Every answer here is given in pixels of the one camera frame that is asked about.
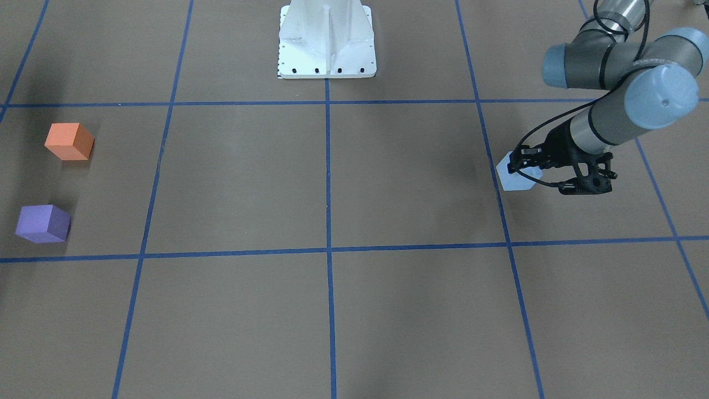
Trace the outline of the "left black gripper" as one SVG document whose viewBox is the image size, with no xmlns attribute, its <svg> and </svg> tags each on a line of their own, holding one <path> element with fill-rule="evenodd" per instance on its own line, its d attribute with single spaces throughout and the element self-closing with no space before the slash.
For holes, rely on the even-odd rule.
<svg viewBox="0 0 709 399">
<path fill-rule="evenodd" d="M 561 182 L 563 195 L 602 195 L 612 191 L 617 173 L 610 169 L 612 152 L 588 154 L 571 137 L 570 129 L 552 129 L 540 146 L 519 146 L 516 159 L 507 158 L 508 173 L 543 173 L 545 169 L 572 167 L 574 177 Z M 538 161 L 528 158 L 542 158 Z"/>
</svg>

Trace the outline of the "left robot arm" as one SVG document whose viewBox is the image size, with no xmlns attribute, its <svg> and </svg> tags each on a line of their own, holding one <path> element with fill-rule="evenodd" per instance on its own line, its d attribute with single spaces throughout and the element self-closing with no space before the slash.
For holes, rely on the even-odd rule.
<svg viewBox="0 0 709 399">
<path fill-rule="evenodd" d="M 563 195 L 608 193 L 617 177 L 610 168 L 613 147 L 694 111 L 696 78 L 707 69 L 707 35 L 681 27 L 653 42 L 629 42 L 635 31 L 648 32 L 650 7 L 650 1 L 596 1 L 574 40 L 547 50 L 542 77 L 548 86 L 605 94 L 561 114 L 562 123 L 541 144 L 521 139 L 497 166 L 505 191 L 544 185 Z"/>
</svg>

